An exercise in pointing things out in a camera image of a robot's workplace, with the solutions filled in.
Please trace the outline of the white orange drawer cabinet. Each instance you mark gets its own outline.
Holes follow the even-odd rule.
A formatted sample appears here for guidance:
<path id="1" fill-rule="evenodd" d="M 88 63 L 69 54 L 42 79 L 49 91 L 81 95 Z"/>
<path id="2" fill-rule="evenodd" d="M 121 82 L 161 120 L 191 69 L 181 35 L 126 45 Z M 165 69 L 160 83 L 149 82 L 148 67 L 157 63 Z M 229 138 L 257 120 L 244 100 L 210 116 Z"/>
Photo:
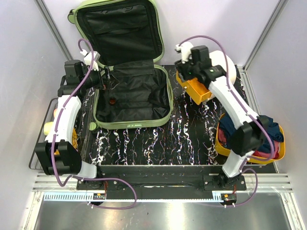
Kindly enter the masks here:
<path id="1" fill-rule="evenodd" d="M 197 105 L 215 97 L 209 90 L 209 85 L 216 82 L 218 78 L 225 78 L 228 75 L 231 84 L 235 83 L 236 67 L 222 51 L 208 52 L 200 48 L 193 48 L 192 55 L 197 60 L 189 58 L 189 61 L 199 62 L 199 76 L 192 80 L 181 80 L 177 71 L 176 80 Z"/>

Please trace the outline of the green hard-shell suitcase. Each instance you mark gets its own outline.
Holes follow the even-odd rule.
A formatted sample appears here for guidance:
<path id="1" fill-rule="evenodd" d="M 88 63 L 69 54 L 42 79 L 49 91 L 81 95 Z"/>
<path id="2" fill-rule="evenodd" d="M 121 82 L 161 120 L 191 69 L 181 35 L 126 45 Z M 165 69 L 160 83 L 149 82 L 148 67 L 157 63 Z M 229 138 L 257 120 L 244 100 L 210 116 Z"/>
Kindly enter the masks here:
<path id="1" fill-rule="evenodd" d="M 100 54 L 106 85 L 96 89 L 93 116 L 105 129 L 159 127 L 173 110 L 167 71 L 158 65 L 165 47 L 152 0 L 86 0 L 68 20 Z M 113 68 L 106 79 L 104 66 Z M 111 106 L 109 98 L 117 102 Z"/>

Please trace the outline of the navy blue garment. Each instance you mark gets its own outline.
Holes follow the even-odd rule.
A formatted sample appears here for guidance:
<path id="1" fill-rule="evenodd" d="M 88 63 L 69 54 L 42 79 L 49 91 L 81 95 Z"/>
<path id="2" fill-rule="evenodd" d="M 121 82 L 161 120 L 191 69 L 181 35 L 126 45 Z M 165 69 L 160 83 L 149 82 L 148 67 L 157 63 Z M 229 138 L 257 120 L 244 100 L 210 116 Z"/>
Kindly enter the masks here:
<path id="1" fill-rule="evenodd" d="M 271 117 L 268 117 L 266 115 L 260 115 L 260 117 L 266 118 L 269 121 L 268 127 L 267 127 L 267 134 L 270 137 L 271 141 L 276 140 L 280 143 L 284 142 L 284 136 L 283 136 L 282 132 L 280 131 L 279 124 L 274 122 Z M 228 139 L 231 137 L 231 135 L 235 132 L 236 129 L 234 127 L 233 121 L 231 120 L 230 116 L 227 113 L 224 116 L 222 116 L 222 118 L 219 120 L 219 128 L 218 129 L 221 129 L 221 130 L 224 131 L 224 134 L 226 136 L 226 143 L 227 143 L 227 147 L 228 147 L 228 145 L 229 145 Z"/>

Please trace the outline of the pink maroon garment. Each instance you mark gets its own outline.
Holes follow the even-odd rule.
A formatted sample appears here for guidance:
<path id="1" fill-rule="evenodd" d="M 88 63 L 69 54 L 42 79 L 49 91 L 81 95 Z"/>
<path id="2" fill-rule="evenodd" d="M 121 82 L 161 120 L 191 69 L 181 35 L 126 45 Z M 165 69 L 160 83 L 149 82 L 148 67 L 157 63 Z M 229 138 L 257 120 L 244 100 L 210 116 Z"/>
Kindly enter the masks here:
<path id="1" fill-rule="evenodd" d="M 272 140 L 274 145 L 274 155 L 273 159 L 278 159 L 280 157 L 280 142 L 276 140 Z M 221 155 L 226 156 L 226 154 L 229 154 L 230 149 L 227 147 L 226 143 L 226 136 L 224 134 L 224 131 L 221 129 L 218 129 L 218 138 L 217 138 L 217 146 L 215 149 L 217 152 Z M 265 152 L 265 153 L 271 153 L 270 145 L 267 141 L 258 149 L 258 151 Z"/>

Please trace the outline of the red garment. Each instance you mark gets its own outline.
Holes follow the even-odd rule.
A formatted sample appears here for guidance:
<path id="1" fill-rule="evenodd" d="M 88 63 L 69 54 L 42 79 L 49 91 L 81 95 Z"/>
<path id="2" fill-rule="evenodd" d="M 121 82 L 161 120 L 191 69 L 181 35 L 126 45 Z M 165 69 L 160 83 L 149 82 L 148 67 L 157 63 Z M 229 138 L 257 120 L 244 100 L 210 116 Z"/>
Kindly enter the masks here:
<path id="1" fill-rule="evenodd" d="M 265 152 L 261 152 L 261 151 L 256 150 L 256 151 L 253 153 L 253 156 L 254 156 L 254 157 L 261 157 L 261 158 L 268 159 L 268 158 L 271 157 L 271 154 L 270 154 L 270 153 L 265 153 Z"/>

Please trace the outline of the orange plastic basket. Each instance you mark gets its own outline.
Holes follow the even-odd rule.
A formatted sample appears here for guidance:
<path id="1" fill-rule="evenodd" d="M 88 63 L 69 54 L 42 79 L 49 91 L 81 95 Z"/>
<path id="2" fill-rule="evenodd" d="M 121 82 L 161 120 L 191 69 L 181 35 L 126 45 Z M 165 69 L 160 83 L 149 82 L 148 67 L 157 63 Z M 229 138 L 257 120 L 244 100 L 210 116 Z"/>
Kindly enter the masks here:
<path id="1" fill-rule="evenodd" d="M 269 164 L 277 160 L 281 160 L 285 156 L 285 138 L 282 127 L 274 122 L 274 120 L 268 116 L 269 124 L 267 133 L 273 143 L 274 154 L 271 160 L 267 158 L 271 155 L 271 146 L 267 140 L 264 141 L 263 145 L 258 148 L 253 156 L 255 158 L 250 159 L 248 162 L 254 164 Z M 235 132 L 234 124 L 228 114 L 222 114 L 217 126 L 217 133 L 215 137 L 215 150 L 222 156 L 228 156 L 230 149 L 227 146 L 227 141 L 231 134 Z"/>

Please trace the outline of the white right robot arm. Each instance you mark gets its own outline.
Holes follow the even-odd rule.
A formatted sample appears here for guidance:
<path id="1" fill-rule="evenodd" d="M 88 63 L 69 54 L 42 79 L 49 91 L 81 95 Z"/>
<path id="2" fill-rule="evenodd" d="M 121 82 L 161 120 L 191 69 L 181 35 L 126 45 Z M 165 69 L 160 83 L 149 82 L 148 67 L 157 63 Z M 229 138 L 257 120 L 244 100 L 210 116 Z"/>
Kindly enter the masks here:
<path id="1" fill-rule="evenodd" d="M 213 185 L 224 190 L 234 186 L 247 159 L 268 137 L 268 119 L 260 117 L 242 99 L 230 81 L 231 62 L 223 51 L 210 52 L 207 46 L 191 42 L 176 45 L 181 55 L 175 62 L 176 80 L 190 98 L 201 104 L 214 96 L 219 100 L 235 127 L 229 140 L 230 153 Z"/>

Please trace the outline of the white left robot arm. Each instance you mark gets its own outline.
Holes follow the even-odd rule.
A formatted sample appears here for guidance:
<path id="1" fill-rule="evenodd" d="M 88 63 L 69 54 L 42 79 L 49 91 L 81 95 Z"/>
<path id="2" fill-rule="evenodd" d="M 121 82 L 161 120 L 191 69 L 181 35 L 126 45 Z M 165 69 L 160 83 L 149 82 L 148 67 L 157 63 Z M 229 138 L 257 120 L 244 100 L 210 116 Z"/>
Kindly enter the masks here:
<path id="1" fill-rule="evenodd" d="M 35 145 L 35 153 L 45 174 L 87 178 L 87 184 L 97 190 L 103 186 L 103 177 L 97 174 L 96 166 L 82 160 L 73 137 L 75 121 L 86 91 L 104 86 L 102 69 L 95 60 L 70 60 L 64 63 L 64 70 L 54 121 L 45 140 Z"/>

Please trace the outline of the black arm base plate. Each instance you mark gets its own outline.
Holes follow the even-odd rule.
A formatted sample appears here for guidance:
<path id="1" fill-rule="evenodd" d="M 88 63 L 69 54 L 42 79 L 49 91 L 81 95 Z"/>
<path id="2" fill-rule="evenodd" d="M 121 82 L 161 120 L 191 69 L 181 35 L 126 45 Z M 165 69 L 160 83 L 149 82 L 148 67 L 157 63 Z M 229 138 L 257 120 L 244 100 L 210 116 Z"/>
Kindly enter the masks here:
<path id="1" fill-rule="evenodd" d="M 104 165 L 98 167 L 102 178 L 125 180 L 135 188 L 147 186 L 180 186 L 205 191 L 245 191 L 245 178 L 237 175 L 227 178 L 221 166 L 209 165 Z"/>

